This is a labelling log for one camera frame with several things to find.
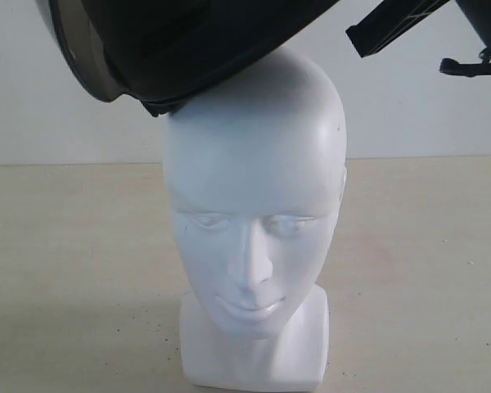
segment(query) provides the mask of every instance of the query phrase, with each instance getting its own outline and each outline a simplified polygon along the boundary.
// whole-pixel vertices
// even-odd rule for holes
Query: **helmet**
[[[339,0],[37,0],[76,79],[171,111],[281,46]]]

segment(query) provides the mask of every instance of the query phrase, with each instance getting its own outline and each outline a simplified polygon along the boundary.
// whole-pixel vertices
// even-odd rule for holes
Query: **mannequin head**
[[[326,259],[345,186],[332,82],[279,48],[169,116],[164,172],[190,284],[229,334],[278,334]]]

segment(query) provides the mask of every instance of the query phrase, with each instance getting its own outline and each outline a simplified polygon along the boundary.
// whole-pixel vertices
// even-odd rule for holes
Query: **mannequin nose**
[[[230,263],[229,273],[242,290],[252,290],[273,275],[268,258],[267,239],[258,222],[245,225],[241,233],[239,253]]]

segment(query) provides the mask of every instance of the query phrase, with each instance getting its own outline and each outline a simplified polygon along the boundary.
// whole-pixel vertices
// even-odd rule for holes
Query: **chin strap buckle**
[[[452,76],[466,76],[473,78],[475,76],[491,75],[491,51],[485,48],[479,54],[482,63],[479,64],[461,64],[454,59],[445,58],[440,63],[440,72]]]

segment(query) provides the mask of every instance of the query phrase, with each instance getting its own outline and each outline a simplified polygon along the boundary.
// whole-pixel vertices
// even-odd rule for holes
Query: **table surface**
[[[350,161],[318,392],[491,393],[491,157]],[[211,392],[159,165],[0,167],[0,393]]]

